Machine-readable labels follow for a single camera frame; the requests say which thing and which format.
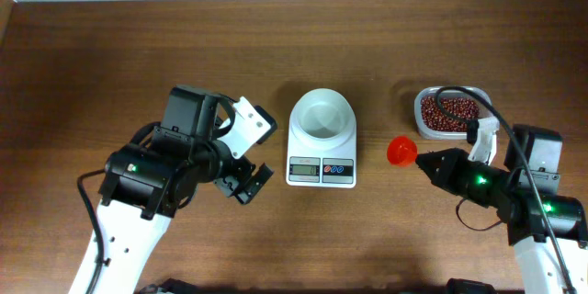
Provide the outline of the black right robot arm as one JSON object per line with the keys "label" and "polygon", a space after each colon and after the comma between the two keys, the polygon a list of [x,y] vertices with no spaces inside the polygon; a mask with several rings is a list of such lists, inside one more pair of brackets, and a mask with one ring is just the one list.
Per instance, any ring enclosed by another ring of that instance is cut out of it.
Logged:
{"label": "black right robot arm", "polygon": [[421,153],[431,183],[484,208],[506,225],[527,293],[587,290],[587,219],[577,198],[557,193],[561,135],[516,124],[522,152],[509,146],[504,169],[469,160],[458,148]]}

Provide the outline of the orange measuring scoop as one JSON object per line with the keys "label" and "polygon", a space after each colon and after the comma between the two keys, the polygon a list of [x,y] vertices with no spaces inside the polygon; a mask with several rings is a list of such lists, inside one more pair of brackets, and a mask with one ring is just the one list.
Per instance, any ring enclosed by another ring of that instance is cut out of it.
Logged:
{"label": "orange measuring scoop", "polygon": [[394,138],[387,149],[387,159],[390,164],[405,167],[413,164],[418,155],[415,142],[406,136]]}

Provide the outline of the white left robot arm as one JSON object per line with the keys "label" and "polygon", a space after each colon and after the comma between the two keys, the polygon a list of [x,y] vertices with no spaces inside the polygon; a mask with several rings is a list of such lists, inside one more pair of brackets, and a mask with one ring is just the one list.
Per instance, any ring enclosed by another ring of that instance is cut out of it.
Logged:
{"label": "white left robot arm", "polygon": [[162,120],[138,129],[98,170],[97,205],[84,187],[92,174],[77,179],[93,231],[71,292],[133,292],[176,213],[202,184],[250,203],[273,171],[245,155],[276,128],[275,119],[245,97],[173,87]]}

